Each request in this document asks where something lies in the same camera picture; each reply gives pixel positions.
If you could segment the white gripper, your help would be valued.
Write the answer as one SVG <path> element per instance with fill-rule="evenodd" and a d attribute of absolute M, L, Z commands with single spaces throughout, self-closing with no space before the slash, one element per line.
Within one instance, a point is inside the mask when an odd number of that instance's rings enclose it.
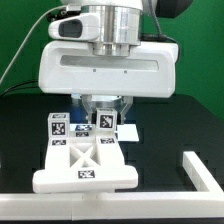
<path fill-rule="evenodd" d="M 120 96 L 115 109 L 123 125 L 133 97 L 168 98 L 175 91 L 174 43 L 143 42 L 127 57 L 96 56 L 86 42 L 52 41 L 43 50 L 39 87 L 46 93 L 80 94 L 89 124 L 96 122 L 92 95 Z"/>

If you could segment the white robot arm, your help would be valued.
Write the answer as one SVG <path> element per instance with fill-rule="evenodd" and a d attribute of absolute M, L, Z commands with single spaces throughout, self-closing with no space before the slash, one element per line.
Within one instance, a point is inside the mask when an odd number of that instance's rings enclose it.
<path fill-rule="evenodd" d="M 39 87 L 46 93 L 79 94 L 87 119 L 98 107 L 115 107 L 122 120 L 135 97 L 168 98 L 175 91 L 179 46 L 157 32 L 140 31 L 141 16 L 175 18 L 193 0 L 68 0 L 68 16 L 49 25 Z"/>

